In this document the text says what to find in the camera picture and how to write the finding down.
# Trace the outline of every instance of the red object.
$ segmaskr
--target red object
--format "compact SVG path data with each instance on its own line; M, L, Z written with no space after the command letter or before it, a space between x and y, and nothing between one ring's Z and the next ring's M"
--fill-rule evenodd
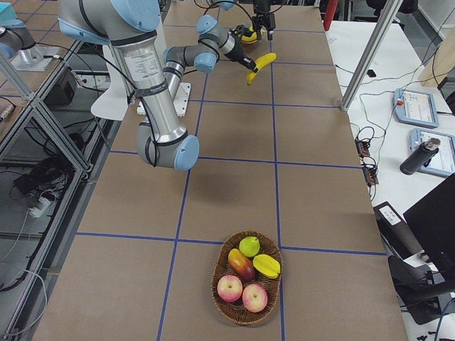
M326 15L324 16L324 30L328 31L335 16L336 7L338 6L338 0L330 0L327 6Z

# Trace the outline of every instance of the table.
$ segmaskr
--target table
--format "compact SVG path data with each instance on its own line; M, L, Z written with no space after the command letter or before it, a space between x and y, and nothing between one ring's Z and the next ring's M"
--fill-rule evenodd
M348 71L354 71L373 28L373 23L333 22L330 31L327 33L327 39L334 63ZM392 24L370 68L374 69L378 79L399 77L418 69L414 77L406 75L398 80L381 80L362 85L348 110L350 121L359 127L371 126L372 124L366 121L365 113L361 109L359 95L362 93L379 94L386 90L395 91L398 87L403 87L412 80L417 80L418 75L424 69L420 64L420 59L403 31L397 24ZM346 89L344 85L349 83L351 74L337 68L337 76L343 92ZM367 76L363 82L370 82L371 80L372 78ZM437 103L437 111L440 113L440 126L435 131L455 134L455 117L444 114L450 112L450 109L437 89L421 87L419 83L410 84L407 89L431 92ZM363 100L368 118L376 124L386 127L392 113L392 93L385 93L380 96L364 96ZM376 136L381 136L380 129L375 128ZM373 158L379 160L379 185L372 204L376 206L388 201L401 215L444 180L435 175L423 173L415 173L414 175L401 173L399 166L410 154L409 134L413 128L414 126L399 123L395 117L392 117L382 148L380 147L381 140L373 140L370 147ZM353 133L354 136L357 134L357 129L354 127ZM422 265L422 262L419 264L416 260L417 257L415 256L409 262L414 266ZM427 331L434 331L437 326L437 321L418 326L406 313L403 314L403 319L407 326L409 340L415 340L420 335L427 335ZM446 316L440 337L450 338L454 334L455 316Z
M202 12L173 3L167 44L196 43ZM278 54L251 87L226 60L188 75L191 171L143 163L127 113L33 340L406 340L319 10L276 17L273 42L247 48ZM249 328L210 296L221 244L246 229L284 259L279 304Z

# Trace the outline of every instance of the green apple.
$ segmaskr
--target green apple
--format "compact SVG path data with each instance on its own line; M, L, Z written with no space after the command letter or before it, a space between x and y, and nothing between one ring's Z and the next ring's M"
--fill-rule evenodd
M240 241L239 250L246 257L254 257L259 252L260 247L257 237L245 237Z

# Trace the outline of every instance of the yellow banana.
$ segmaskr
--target yellow banana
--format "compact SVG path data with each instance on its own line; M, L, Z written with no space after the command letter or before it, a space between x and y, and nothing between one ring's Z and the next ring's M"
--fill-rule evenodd
M265 30L261 28L261 36L265 34ZM257 41L257 34L256 32L253 32L251 37L243 36L242 39L240 39L240 42L244 45L250 45L253 44L255 41Z
M281 272L279 262L268 254L258 254L253 259L253 266L261 274L269 278L276 278Z
M277 59L277 54L270 52L266 53L265 55L260 56L258 59L255 60L257 72L252 70L248 71L247 73L247 85L251 85L253 80L255 80L257 73L266 67L268 64L273 63Z

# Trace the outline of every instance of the monitor stand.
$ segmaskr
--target monitor stand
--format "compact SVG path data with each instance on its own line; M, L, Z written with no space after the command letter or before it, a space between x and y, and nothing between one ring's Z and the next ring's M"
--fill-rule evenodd
M415 268L395 256L389 257L389 267L395 290L417 324L441 317L442 309L452 299L454 281L444 281L427 265ZM455 306L451 304L446 313L455 313Z

